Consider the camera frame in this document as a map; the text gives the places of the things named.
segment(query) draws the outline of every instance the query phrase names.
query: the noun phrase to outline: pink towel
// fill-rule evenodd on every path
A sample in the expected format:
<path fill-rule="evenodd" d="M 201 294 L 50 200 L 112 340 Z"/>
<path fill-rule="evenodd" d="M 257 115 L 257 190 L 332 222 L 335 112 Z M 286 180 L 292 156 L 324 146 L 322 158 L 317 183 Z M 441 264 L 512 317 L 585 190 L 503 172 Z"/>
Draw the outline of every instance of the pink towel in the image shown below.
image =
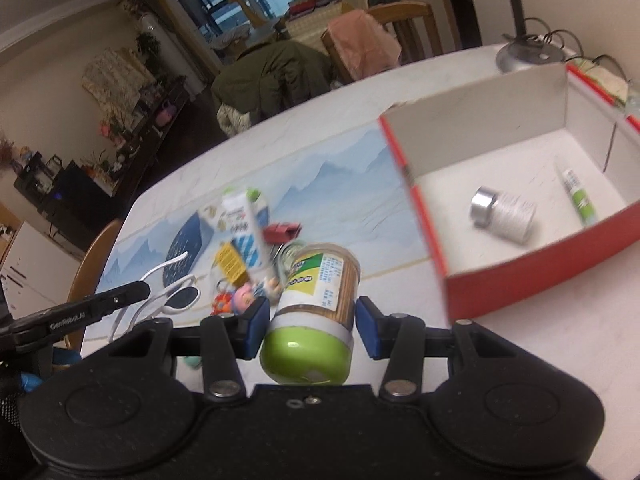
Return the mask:
<path fill-rule="evenodd" d="M 332 19 L 327 30 L 354 81 L 400 66 L 400 44 L 364 10 Z"/>

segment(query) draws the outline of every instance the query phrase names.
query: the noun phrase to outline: green jacket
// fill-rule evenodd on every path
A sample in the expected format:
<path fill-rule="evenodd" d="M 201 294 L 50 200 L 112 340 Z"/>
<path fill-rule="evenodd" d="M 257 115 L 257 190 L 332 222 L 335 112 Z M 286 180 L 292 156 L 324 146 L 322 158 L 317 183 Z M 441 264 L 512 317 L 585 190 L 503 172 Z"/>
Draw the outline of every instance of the green jacket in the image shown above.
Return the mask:
<path fill-rule="evenodd" d="M 229 105 L 249 113 L 252 124 L 330 90 L 329 57 L 295 41 L 260 47 L 227 66 L 211 92 L 216 108 Z"/>

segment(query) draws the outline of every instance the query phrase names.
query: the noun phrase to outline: glue tube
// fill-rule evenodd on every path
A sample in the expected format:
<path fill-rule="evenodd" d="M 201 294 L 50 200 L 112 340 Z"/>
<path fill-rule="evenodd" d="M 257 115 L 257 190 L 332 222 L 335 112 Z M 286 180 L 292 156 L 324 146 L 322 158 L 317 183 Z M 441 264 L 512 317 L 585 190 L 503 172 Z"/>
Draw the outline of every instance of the glue tube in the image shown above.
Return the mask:
<path fill-rule="evenodd" d="M 571 170 L 560 156 L 554 158 L 554 164 L 566 192 L 574 203 L 575 210 L 580 215 L 582 224 L 585 227 L 594 225 L 598 221 L 596 210 L 593 208 L 593 204 L 591 204 L 587 192 L 582 187 L 578 177 L 575 176 L 574 170 Z"/>

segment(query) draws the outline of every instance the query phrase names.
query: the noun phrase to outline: jar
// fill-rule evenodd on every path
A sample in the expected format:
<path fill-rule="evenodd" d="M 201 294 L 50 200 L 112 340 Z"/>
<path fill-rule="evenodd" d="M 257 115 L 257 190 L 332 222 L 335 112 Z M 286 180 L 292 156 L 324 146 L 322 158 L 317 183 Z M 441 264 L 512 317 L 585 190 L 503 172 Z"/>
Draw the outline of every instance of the jar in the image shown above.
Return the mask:
<path fill-rule="evenodd" d="M 311 244 L 295 255 L 260 363 L 280 384 L 342 384 L 353 351 L 360 264 L 335 244 Z"/>
<path fill-rule="evenodd" d="M 469 216 L 476 227 L 523 244 L 529 239 L 536 205 L 521 196 L 481 187 L 471 199 Z"/>

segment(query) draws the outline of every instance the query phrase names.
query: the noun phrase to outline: lamp base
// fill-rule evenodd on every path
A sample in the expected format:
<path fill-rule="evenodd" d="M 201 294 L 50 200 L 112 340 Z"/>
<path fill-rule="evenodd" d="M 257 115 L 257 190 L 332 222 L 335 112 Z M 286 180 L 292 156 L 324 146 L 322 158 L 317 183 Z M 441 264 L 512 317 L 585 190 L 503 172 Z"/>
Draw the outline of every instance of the lamp base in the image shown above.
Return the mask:
<path fill-rule="evenodd" d="M 502 73 L 559 61 L 564 61 L 564 51 L 561 48 L 539 40 L 519 38 L 507 43 L 495 56 L 495 63 Z"/>

